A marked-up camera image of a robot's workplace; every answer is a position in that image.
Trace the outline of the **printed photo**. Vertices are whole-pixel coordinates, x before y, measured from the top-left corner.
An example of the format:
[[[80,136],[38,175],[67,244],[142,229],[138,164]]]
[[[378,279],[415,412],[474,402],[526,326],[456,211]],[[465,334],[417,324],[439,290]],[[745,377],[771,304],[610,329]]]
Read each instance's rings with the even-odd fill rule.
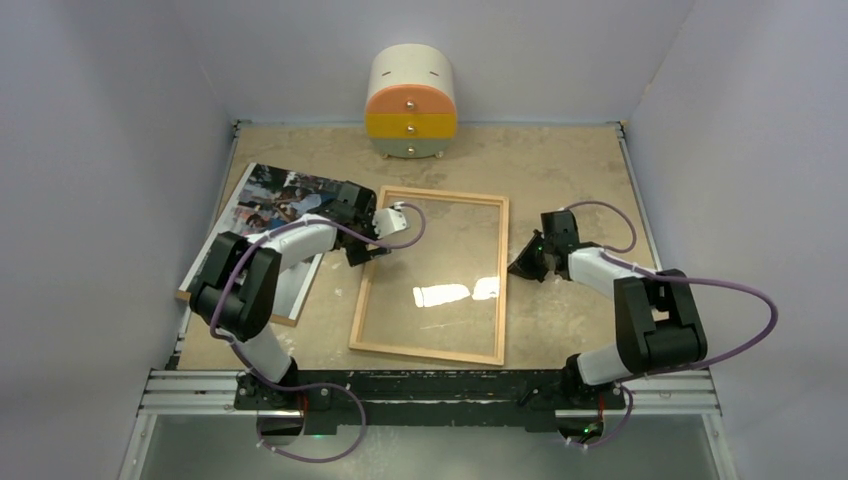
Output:
[[[282,227],[336,198],[341,187],[340,180],[263,164],[248,165],[176,296],[184,301],[189,299],[189,287],[200,273],[217,234],[230,231],[247,237]],[[323,257],[323,254],[314,255],[279,274],[272,322],[289,327],[297,325]]]

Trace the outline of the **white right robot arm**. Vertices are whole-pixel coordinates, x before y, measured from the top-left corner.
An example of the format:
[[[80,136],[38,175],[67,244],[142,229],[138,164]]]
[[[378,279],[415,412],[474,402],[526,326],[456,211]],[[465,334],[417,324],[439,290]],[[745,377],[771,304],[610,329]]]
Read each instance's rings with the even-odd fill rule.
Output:
[[[614,342],[570,356],[561,370],[559,388],[569,404],[584,407],[616,381],[706,357],[706,334],[683,272],[640,270],[597,243],[581,241],[569,210],[545,212],[540,220],[509,273],[538,282],[554,274],[614,305]]]

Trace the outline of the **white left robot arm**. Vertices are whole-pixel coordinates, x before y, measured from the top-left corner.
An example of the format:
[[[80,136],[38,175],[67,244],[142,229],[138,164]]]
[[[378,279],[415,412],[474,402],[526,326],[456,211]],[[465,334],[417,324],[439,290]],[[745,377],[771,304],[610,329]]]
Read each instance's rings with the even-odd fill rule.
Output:
[[[253,236],[225,231],[212,242],[189,288],[190,310],[210,335],[228,344],[259,395],[272,408],[297,399],[302,384],[296,361],[279,345],[270,325],[280,274],[318,254],[344,251],[352,266],[389,253],[377,231],[377,195],[353,182],[299,219]]]

